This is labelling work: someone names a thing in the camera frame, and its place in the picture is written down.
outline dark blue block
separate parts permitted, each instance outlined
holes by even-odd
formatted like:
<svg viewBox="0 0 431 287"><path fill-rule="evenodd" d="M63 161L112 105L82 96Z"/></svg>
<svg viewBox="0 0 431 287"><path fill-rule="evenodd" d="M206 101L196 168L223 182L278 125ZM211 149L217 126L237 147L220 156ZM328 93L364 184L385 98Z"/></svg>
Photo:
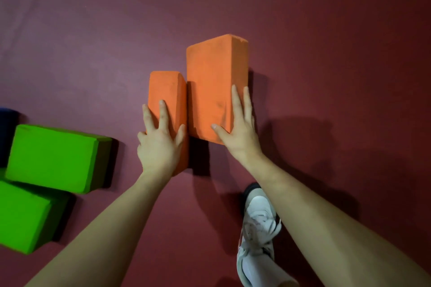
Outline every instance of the dark blue block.
<svg viewBox="0 0 431 287"><path fill-rule="evenodd" d="M18 111L0 108L0 168L7 166L18 118Z"/></svg>

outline red floor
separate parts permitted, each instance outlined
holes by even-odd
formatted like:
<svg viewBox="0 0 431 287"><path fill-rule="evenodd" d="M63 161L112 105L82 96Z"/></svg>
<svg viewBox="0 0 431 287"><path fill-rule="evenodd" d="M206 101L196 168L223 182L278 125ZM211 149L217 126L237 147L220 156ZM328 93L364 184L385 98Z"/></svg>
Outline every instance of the red floor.
<svg viewBox="0 0 431 287"><path fill-rule="evenodd" d="M0 248L2 286L22 286L136 180L150 72L185 74L186 47L226 33L250 42L264 151L431 272L430 0L1 5L0 105L121 142L112 186L79 196L60 243ZM236 196L252 178L223 146L209 156L211 177L188 170L163 191L124 286L240 286ZM275 243L278 262L313 285L287 234Z"/></svg>

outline person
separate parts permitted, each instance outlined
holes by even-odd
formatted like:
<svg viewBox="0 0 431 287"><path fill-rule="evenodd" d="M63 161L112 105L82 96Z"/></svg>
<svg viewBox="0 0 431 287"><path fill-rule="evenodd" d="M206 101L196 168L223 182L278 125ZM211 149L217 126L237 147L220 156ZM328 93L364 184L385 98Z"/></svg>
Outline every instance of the person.
<svg viewBox="0 0 431 287"><path fill-rule="evenodd" d="M431 286L431 277L388 241L350 218L262 153L248 88L242 107L232 86L234 128L213 125L233 157L260 185L246 193L237 271L244 286L286 287L297 282L275 264L272 238L280 231L276 213L325 286ZM146 105L137 154L143 173L27 286L120 286L151 209L171 179L186 129L175 139L160 101L159 127Z"/></svg>

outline person's right arm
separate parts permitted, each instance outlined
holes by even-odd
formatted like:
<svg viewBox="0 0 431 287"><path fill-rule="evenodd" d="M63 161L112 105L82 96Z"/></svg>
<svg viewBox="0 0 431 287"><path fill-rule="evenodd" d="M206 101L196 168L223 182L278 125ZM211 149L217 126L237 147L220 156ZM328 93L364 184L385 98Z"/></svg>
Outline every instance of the person's right arm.
<svg viewBox="0 0 431 287"><path fill-rule="evenodd" d="M248 88L244 111L232 87L234 129L213 129L258 181L325 286L431 286L431 277L391 243L277 167L261 151Z"/></svg>

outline block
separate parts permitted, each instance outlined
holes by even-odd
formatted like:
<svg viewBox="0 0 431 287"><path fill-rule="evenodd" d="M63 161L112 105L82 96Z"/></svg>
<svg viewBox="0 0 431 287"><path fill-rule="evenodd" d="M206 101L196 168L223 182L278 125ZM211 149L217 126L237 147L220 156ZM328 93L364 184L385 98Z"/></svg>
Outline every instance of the block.
<svg viewBox="0 0 431 287"><path fill-rule="evenodd" d="M154 124L159 126L159 101L164 100L169 113L169 132L174 138L181 124L187 128L187 84L180 72L155 71L150 74L148 108L153 114ZM180 161L174 176L188 167L189 140L188 135L181 148Z"/></svg>
<svg viewBox="0 0 431 287"><path fill-rule="evenodd" d="M190 136L223 144L211 129L233 129L231 87L241 100L248 84L248 42L226 34L187 48L188 128Z"/></svg>
<svg viewBox="0 0 431 287"><path fill-rule="evenodd" d="M85 194L103 185L110 137L18 125L6 178L11 181Z"/></svg>
<svg viewBox="0 0 431 287"><path fill-rule="evenodd" d="M0 244L30 254L51 241L69 196L67 192L0 178Z"/></svg>
<svg viewBox="0 0 431 287"><path fill-rule="evenodd" d="M7 166L18 118L19 113L17 111L0 108L0 168Z"/></svg>

